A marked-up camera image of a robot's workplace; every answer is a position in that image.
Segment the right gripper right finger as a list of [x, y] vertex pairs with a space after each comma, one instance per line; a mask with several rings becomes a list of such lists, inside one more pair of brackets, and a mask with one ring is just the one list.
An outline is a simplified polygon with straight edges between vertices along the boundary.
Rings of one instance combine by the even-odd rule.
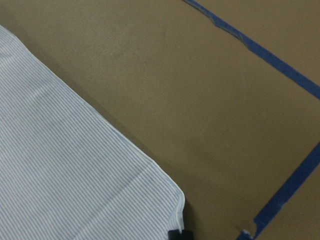
[[182, 230], [181, 240], [193, 240], [193, 232], [191, 230]]

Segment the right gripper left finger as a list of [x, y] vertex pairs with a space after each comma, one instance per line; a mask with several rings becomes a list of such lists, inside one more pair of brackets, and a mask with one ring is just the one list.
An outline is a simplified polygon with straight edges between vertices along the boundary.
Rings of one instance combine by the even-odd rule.
[[181, 233], [178, 229], [168, 231], [168, 240], [180, 240]]

